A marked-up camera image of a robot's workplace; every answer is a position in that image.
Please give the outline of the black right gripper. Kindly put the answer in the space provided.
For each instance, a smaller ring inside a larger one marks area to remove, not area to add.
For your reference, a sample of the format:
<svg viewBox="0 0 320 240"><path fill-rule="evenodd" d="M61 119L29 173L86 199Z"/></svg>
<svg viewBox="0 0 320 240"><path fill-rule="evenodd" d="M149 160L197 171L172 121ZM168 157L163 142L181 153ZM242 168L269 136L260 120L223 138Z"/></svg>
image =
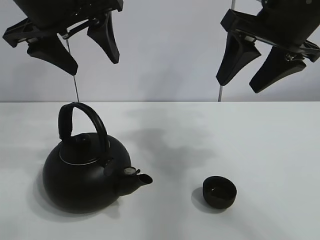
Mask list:
<svg viewBox="0 0 320 240"><path fill-rule="evenodd" d="M273 46L249 82L256 94L304 70L305 58L313 63L320 58L320 48L308 40L320 26L318 0L262 0L261 6L257 15L229 9L221 20L220 24L228 32L216 74L221 86L261 56L255 46L256 39Z"/></svg>

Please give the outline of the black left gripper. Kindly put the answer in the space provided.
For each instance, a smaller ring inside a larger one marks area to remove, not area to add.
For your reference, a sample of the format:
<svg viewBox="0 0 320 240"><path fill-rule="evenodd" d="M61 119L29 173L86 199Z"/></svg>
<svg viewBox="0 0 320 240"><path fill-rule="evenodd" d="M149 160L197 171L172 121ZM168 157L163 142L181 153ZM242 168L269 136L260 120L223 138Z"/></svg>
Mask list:
<svg viewBox="0 0 320 240"><path fill-rule="evenodd" d="M113 64L119 62L111 11L121 12L122 0L16 0L14 3L27 18L4 32L2 37L11 47L42 37L28 43L27 54L75 76L78 64L55 34L78 22L95 19L88 27L87 36L100 46Z"/></svg>

